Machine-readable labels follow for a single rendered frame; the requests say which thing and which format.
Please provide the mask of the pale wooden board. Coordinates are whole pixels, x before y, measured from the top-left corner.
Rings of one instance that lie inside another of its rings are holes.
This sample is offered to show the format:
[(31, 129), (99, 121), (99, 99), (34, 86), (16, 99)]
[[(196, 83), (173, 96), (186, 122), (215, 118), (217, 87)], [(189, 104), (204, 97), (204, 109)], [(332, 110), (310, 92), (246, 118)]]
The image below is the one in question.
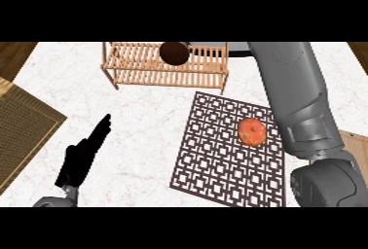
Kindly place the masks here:
[(368, 136), (362, 136), (348, 131), (340, 131), (342, 146), (337, 147), (328, 155), (337, 154), (340, 151), (351, 153), (360, 170), (368, 170)]

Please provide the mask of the dark brown patterned placemat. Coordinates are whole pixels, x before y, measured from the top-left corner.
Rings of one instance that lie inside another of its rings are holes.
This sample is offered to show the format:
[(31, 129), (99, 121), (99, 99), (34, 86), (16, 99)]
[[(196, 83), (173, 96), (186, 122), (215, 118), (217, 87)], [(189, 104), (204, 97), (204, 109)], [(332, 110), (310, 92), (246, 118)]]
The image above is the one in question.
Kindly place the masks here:
[[(257, 147), (238, 138), (245, 118), (266, 126)], [(170, 187), (227, 206), (286, 205), (285, 151), (267, 107), (201, 91), (193, 95)]]

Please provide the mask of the orange cupcake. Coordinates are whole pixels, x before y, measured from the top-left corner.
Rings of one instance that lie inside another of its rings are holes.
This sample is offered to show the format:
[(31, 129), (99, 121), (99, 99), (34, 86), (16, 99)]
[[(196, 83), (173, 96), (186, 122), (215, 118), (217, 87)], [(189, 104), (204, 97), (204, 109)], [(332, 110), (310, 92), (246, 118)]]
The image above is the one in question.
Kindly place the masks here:
[(266, 141), (266, 126), (257, 119), (242, 119), (238, 122), (238, 138), (246, 146), (258, 146)]

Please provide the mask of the wooden slatted tiered shelf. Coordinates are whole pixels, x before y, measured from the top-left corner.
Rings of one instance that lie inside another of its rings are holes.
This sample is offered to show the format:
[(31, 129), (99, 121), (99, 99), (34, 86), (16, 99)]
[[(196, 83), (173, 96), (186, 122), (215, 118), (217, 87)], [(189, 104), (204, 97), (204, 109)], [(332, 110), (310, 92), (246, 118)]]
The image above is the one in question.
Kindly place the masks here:
[(141, 85), (224, 89), (229, 43), (189, 45), (187, 61), (170, 65), (159, 56), (161, 43), (103, 42), (100, 70), (113, 88)]

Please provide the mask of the brown woven wicker basket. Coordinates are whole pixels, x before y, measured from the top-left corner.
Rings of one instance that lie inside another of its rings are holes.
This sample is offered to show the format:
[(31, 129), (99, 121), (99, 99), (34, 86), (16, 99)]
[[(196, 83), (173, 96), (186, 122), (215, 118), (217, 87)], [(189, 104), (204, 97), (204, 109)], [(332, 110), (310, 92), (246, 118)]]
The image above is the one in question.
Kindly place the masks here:
[(0, 195), (66, 118), (0, 77)]

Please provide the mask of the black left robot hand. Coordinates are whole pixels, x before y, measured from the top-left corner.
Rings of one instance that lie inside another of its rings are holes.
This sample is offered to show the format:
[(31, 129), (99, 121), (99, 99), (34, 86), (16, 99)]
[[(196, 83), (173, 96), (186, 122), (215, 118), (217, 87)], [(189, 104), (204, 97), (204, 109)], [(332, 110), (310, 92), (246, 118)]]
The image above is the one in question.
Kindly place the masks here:
[(84, 181), (94, 155), (100, 149), (107, 133), (110, 132), (110, 115), (106, 115), (94, 127), (87, 138), (76, 145), (69, 145), (65, 153), (65, 161), (59, 171), (54, 185), (78, 187)]

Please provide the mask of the dark brown round object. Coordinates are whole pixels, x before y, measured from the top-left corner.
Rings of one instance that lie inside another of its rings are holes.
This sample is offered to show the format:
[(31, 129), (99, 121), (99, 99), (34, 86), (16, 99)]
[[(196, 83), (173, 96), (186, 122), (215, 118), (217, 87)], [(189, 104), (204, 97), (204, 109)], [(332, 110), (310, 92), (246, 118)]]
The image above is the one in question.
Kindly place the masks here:
[(189, 57), (187, 42), (164, 42), (159, 47), (159, 56), (170, 65), (183, 65)]

